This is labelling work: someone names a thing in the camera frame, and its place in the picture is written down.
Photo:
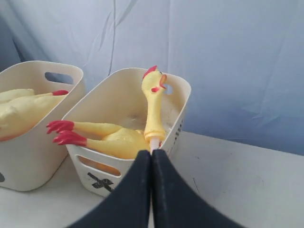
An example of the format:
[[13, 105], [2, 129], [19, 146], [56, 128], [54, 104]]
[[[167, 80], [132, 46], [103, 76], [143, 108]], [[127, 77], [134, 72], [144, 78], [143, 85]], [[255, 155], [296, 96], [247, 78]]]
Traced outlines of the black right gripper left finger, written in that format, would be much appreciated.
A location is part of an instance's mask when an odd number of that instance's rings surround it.
[[108, 197], [70, 228], [148, 228], [151, 202], [151, 154], [140, 151]]

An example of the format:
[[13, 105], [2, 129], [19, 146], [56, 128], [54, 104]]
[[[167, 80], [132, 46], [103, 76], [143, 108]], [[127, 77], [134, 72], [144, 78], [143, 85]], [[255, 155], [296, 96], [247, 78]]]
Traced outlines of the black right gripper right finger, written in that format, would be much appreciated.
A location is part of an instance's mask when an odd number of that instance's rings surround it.
[[166, 152], [152, 152], [152, 208], [156, 228], [241, 228], [199, 197]]

